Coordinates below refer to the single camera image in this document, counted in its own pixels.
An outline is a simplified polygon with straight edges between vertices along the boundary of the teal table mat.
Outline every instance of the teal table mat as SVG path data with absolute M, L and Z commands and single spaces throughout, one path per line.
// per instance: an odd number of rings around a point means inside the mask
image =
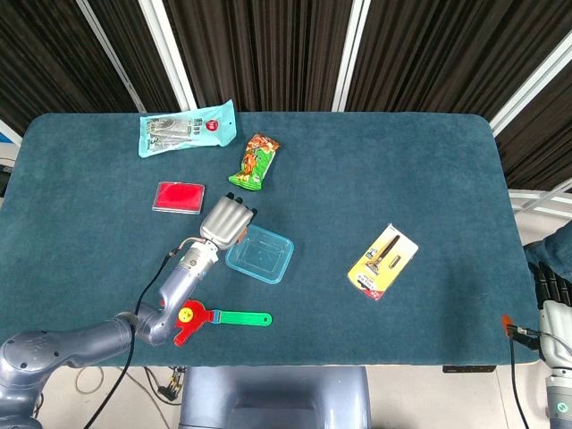
M 138 114 L 46 114 L 29 127 L 0 210 L 0 341 L 133 309 L 164 254 L 229 191 L 294 242 L 282 281 L 225 265 L 194 299 L 272 314 L 206 325 L 183 348 L 137 343 L 133 365 L 507 364 L 504 313 L 537 326 L 489 124 L 464 114 L 242 113 L 228 147 L 141 159 Z M 282 147 L 251 192 L 227 180 L 248 139 Z M 159 181 L 206 186 L 200 215 L 151 210 Z M 418 246 L 380 301 L 346 273 L 388 223 Z M 172 261 L 146 301 L 173 269 Z M 520 349 L 517 359 L 537 355 Z M 102 365 L 124 362 L 126 356 Z

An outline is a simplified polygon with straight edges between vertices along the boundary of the packaged food bag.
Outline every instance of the packaged food bag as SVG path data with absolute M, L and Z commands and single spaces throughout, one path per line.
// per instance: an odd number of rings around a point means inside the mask
M 143 116 L 139 125 L 139 156 L 189 147 L 226 146 L 236 137 L 232 100 L 179 114 Z
M 242 157 L 241 171 L 229 177 L 229 181 L 244 189 L 261 190 L 262 179 L 266 176 L 278 147 L 278 142 L 267 136 L 252 136 Z

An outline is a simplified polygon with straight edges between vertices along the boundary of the transparent plastic container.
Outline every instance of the transparent plastic container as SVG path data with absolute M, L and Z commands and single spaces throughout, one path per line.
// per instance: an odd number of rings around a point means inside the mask
M 282 280 L 293 251 L 291 240 L 250 225 L 244 240 L 226 252 L 226 264 L 255 279 L 276 284 Z

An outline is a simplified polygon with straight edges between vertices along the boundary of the gray robot arm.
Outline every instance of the gray robot arm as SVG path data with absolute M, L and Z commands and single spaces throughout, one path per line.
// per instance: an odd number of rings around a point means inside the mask
M 552 370 L 546 379 L 551 429 L 572 429 L 572 284 L 545 264 L 530 268 L 540 311 L 541 357 Z
M 256 210 L 232 194 L 222 197 L 200 227 L 194 241 L 159 290 L 164 307 L 143 304 L 137 315 L 120 313 L 111 320 L 71 332 L 25 332 L 0 347 L 0 429 L 41 429 L 32 418 L 39 393 L 59 366 L 81 367 L 126 351 L 131 332 L 154 346 L 165 343 L 185 299 L 218 260 L 218 250 L 234 244 Z

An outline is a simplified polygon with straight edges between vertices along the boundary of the black cable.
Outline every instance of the black cable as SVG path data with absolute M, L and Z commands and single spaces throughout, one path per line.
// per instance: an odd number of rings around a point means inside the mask
M 34 410 L 34 418 L 38 418 L 39 410 L 42 408 L 42 405 L 44 405 L 44 393 L 39 394 L 39 404 Z
M 118 366 L 116 366 L 115 368 L 117 368 L 119 371 L 121 371 L 122 369 Z M 156 401 L 153 399 L 153 396 L 151 396 L 151 393 L 149 393 L 149 390 L 145 388 L 145 386 L 143 384 L 141 384 L 140 382 L 138 382 L 135 377 L 133 377 L 131 374 L 129 374 L 129 372 L 125 373 L 125 375 L 127 375 L 135 384 L 137 384 L 137 386 L 144 391 L 147 396 L 149 397 L 149 399 L 153 402 L 153 405 L 155 405 L 155 408 L 157 408 L 157 412 L 159 413 L 159 416 L 161 417 L 161 420 L 163 420 L 164 425 L 166 426 L 167 429 L 170 429 L 169 427 L 169 423 L 167 422 L 167 419 L 164 418 L 164 414 L 163 411 L 159 408 L 159 404 L 156 403 Z
M 156 389 L 158 388 L 158 384 L 157 384 L 157 388 L 153 385 L 153 383 L 151 383 L 151 377 L 149 376 L 149 373 L 151 373 L 153 375 L 153 378 L 156 379 L 155 374 L 153 374 L 153 371 L 151 371 L 148 367 L 143 366 L 143 369 L 145 369 L 145 375 L 147 376 L 147 381 L 149 382 L 149 386 L 151 386 L 151 391 L 153 392 L 153 394 L 156 396 L 156 398 L 158 400 L 160 400 L 161 402 L 163 402 L 164 404 L 167 405 L 173 405 L 174 407 L 180 407 L 181 403 L 180 402 L 169 402 L 168 400 L 164 400 L 163 398 L 161 398 L 159 396 L 159 394 L 156 392 Z
M 526 422 L 525 413 L 523 413 L 522 408 L 520 407 L 520 401 L 518 400 L 517 380 L 515 377 L 515 343 L 512 340 L 512 335 L 509 335 L 509 343 L 510 343 L 510 375 L 512 377 L 512 391 L 515 394 L 515 401 L 517 402 L 518 412 L 520 413 L 520 417 L 522 418 L 522 423 L 524 423 L 525 428 L 528 429 L 528 423 Z
M 163 259 L 163 262 L 161 263 L 161 266 L 159 267 L 159 270 L 155 274 L 155 277 L 153 277 L 151 282 L 149 282 L 149 284 L 141 292 L 141 295 L 139 295 L 137 305 L 135 306 L 135 315 L 137 315 L 139 313 L 139 308 L 141 307 L 141 302 L 143 301 L 143 297 L 145 296 L 145 294 L 147 293 L 149 288 L 153 285 L 155 280 L 157 280 L 157 277 L 159 277 L 159 274 L 161 274 L 161 272 L 163 271 L 163 269 L 167 265 L 167 262 L 169 262 L 169 259 L 171 259 L 171 257 L 173 257 L 177 253 L 177 251 L 178 251 L 178 249 L 174 249 L 174 250 L 170 251 L 169 253 L 167 253 L 167 255 Z M 101 411 L 104 409 L 105 405 L 107 405 L 107 402 L 109 401 L 109 399 L 111 399 L 111 397 L 115 393 L 115 390 L 119 387 L 119 384 L 122 382 L 123 377 L 127 373 L 127 370 L 129 369 L 129 365 L 131 364 L 131 359 L 133 358 L 133 350 L 134 349 L 135 349 L 135 326 L 132 325 L 131 326 L 131 343 L 129 346 L 129 355 L 127 356 L 127 362 L 125 362 L 125 366 L 123 367 L 122 373 L 119 374 L 119 377 L 117 378 L 117 381 L 115 382 L 114 387 L 112 387 L 111 390 L 109 391 L 109 393 L 107 393 L 107 396 L 105 397 L 104 401 L 101 403 L 101 405 L 99 406 L 97 411 L 94 413 L 94 415 L 89 419 L 88 423 L 83 427 L 83 429 L 89 429 L 91 427 L 91 425 L 93 425 L 93 422 L 95 422 L 96 419 L 99 417 L 99 414 L 101 414 Z

